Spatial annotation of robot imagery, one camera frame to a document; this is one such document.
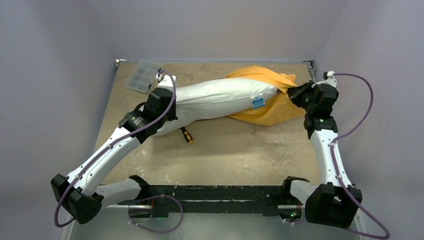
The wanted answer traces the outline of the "white pillow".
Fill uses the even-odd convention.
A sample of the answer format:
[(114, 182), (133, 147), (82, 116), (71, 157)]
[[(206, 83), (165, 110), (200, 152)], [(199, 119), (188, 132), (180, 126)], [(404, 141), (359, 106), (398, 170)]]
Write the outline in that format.
[(171, 133), (199, 120), (229, 116), (252, 108), (251, 97), (263, 94), (269, 100), (278, 89), (247, 78), (209, 80), (176, 88), (177, 120), (167, 121), (156, 137)]

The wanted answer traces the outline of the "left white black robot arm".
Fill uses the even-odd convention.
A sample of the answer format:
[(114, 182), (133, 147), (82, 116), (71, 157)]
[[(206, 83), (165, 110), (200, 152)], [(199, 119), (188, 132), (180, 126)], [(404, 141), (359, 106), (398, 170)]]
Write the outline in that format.
[(65, 209), (80, 224), (92, 220), (100, 210), (123, 201), (146, 203), (149, 191), (141, 178), (132, 176), (124, 181), (103, 185), (111, 170), (147, 138), (157, 133), (166, 121), (177, 120), (176, 89), (157, 87), (145, 102), (125, 114), (109, 139), (83, 164), (67, 175), (57, 174), (51, 180), (57, 207), (54, 224), (59, 223), (59, 211)]

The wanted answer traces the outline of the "orange Mickey Mouse pillowcase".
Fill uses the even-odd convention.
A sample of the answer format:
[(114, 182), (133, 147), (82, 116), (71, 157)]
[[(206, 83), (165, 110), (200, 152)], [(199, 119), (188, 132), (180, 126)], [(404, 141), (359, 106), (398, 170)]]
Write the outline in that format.
[(270, 84), (278, 89), (274, 96), (265, 101), (265, 106), (236, 112), (229, 115), (230, 118), (255, 125), (272, 126), (305, 114), (305, 110), (293, 104), (288, 96), (288, 89), (297, 87), (295, 74), (277, 73), (268, 68), (253, 65), (237, 69), (229, 73), (226, 78), (246, 78)]

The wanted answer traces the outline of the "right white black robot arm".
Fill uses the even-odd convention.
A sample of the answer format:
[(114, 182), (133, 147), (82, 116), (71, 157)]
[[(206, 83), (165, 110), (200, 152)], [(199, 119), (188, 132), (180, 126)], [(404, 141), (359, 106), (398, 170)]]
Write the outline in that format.
[(287, 95), (305, 110), (303, 125), (318, 160), (320, 184), (313, 186), (305, 178), (289, 176), (280, 196), (288, 204), (296, 200), (303, 204), (309, 223), (348, 229), (358, 211), (355, 202), (363, 196), (346, 174), (336, 141), (338, 127), (331, 114), (339, 92), (331, 84), (309, 81), (288, 89)]

